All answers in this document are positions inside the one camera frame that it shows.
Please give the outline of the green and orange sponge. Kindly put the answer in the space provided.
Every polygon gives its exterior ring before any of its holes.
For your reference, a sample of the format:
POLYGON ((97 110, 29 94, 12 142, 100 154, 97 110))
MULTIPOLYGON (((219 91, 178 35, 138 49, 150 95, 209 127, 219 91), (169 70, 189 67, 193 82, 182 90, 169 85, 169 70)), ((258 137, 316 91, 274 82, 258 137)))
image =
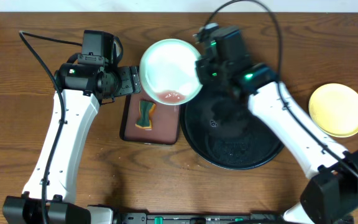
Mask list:
POLYGON ((140 129, 152 129, 151 116, 156 108, 156 104, 151 101, 139 101, 139 119, 136 121, 135 126, 140 129))

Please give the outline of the mint plate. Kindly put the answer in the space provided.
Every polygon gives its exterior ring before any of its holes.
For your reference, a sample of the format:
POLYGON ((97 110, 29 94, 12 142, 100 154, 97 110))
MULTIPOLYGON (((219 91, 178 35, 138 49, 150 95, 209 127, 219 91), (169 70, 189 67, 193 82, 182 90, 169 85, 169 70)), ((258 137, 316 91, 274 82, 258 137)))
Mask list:
POLYGON ((202 89, 195 62, 200 53, 180 39, 160 40, 143 54, 139 78, 151 99, 164 105, 182 105, 202 89))

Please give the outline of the yellow plate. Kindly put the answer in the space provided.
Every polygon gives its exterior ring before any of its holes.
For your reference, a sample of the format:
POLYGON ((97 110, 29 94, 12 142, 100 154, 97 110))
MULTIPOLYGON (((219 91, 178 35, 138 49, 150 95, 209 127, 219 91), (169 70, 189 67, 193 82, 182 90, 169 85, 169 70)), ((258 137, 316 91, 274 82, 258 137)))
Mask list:
POLYGON ((358 93, 346 85, 320 86, 312 93, 308 110, 312 120, 328 135, 348 138, 358 133, 358 93))

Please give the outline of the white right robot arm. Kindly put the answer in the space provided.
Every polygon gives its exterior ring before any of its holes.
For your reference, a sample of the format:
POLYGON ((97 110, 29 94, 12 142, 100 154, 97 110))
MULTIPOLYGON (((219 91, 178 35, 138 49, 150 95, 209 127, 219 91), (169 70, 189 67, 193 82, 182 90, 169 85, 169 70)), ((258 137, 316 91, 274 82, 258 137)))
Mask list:
POLYGON ((248 94, 248 110, 281 140, 299 163, 308 185, 283 215, 287 223, 336 223, 358 208, 358 150, 349 152, 322 132, 263 63, 196 62, 204 85, 227 83, 248 94))

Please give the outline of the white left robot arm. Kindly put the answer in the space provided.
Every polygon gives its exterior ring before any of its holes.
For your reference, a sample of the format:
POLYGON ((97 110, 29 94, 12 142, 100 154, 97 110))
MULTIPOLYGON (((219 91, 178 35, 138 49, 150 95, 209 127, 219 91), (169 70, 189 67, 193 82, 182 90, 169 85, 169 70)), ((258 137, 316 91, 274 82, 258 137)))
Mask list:
POLYGON ((8 196, 8 223, 114 223, 105 205, 75 205, 86 137, 104 99, 139 93, 138 67, 64 63, 55 72, 53 115, 35 169, 19 197, 8 196))

